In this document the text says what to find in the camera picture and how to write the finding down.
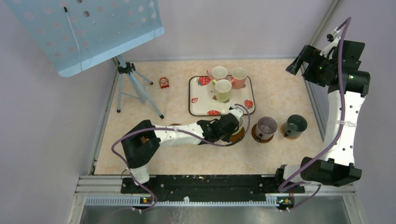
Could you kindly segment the strawberry enamel tray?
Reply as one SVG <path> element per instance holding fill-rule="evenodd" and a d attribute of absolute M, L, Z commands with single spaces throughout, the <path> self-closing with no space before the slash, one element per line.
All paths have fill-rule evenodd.
<path fill-rule="evenodd" d="M 255 98 L 250 77 L 241 89 L 232 89 L 231 98 L 219 102 L 208 76 L 194 76 L 189 80 L 189 113 L 193 116 L 217 116 L 228 111 L 231 103 L 243 105 L 250 114 L 255 112 Z"/>

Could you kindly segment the yellow green mug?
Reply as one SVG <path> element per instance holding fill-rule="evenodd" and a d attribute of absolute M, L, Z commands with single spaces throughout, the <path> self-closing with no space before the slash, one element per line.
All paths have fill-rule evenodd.
<path fill-rule="evenodd" d="M 226 79 L 212 81 L 218 102 L 228 103 L 231 99 L 232 84 Z"/>

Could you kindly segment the salmon pink mug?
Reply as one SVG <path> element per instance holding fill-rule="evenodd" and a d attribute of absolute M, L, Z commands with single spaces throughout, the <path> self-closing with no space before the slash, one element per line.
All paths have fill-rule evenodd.
<path fill-rule="evenodd" d="M 247 71 L 242 67 L 234 68 L 231 72 L 231 84 L 234 89 L 241 89 L 245 86 Z"/>

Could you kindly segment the purple mug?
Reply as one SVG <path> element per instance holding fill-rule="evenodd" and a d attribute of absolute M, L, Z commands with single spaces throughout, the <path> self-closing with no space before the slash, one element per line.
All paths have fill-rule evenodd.
<path fill-rule="evenodd" d="M 268 139 L 277 130 L 277 122 L 271 117 L 262 117 L 257 122 L 255 134 L 259 139 Z"/>

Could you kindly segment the dark green mug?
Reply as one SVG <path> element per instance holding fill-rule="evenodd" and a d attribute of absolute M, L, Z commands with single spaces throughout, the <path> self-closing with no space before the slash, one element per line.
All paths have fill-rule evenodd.
<path fill-rule="evenodd" d="M 286 136 L 290 135 L 290 137 L 297 136 L 298 133 L 302 134 L 308 126 L 306 119 L 298 114 L 293 114 L 289 116 L 285 123 Z"/>

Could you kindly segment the woven rattan coaster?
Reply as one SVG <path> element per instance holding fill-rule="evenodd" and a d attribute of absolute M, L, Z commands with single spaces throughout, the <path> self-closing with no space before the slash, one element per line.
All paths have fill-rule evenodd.
<path fill-rule="evenodd" d="M 285 128 L 286 128 L 286 123 L 283 123 L 280 128 L 280 131 L 281 131 L 281 134 L 283 137 L 285 137 L 286 139 L 289 139 L 289 140 L 296 140 L 296 139 L 300 138 L 301 133 L 298 133 L 297 136 L 292 136 L 292 137 L 290 137 L 290 135 L 286 136 Z"/>

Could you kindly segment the light green mug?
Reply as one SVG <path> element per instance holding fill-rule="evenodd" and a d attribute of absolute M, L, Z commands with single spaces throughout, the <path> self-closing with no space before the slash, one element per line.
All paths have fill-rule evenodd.
<path fill-rule="evenodd" d="M 239 120 L 238 129 L 232 134 L 232 136 L 237 135 L 244 127 L 244 124 L 245 124 L 244 118 L 241 117 Z"/>

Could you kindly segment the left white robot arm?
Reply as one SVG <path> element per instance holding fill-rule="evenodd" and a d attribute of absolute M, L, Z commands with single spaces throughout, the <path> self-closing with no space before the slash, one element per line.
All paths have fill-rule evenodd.
<path fill-rule="evenodd" d="M 182 126 L 157 126 L 144 120 L 121 138 L 127 169 L 132 174 L 132 187 L 139 193 L 149 189 L 148 162 L 161 147 L 178 145 L 231 145 L 231 136 L 240 127 L 241 116 L 232 113 L 219 119 L 199 120 Z"/>

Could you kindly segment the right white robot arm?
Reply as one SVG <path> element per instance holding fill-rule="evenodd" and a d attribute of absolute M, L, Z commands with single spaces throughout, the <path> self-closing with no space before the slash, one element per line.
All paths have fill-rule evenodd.
<path fill-rule="evenodd" d="M 370 74 L 359 69 L 365 44 L 337 40 L 324 50 L 306 45 L 287 67 L 296 74 L 307 63 L 303 78 L 313 84 L 328 87 L 329 114 L 322 151 L 314 158 L 304 157 L 300 165 L 284 165 L 282 175 L 274 179 L 279 192 L 304 183 L 320 183 L 340 187 L 361 178 L 355 166 L 354 136 L 358 116 L 368 94 Z"/>

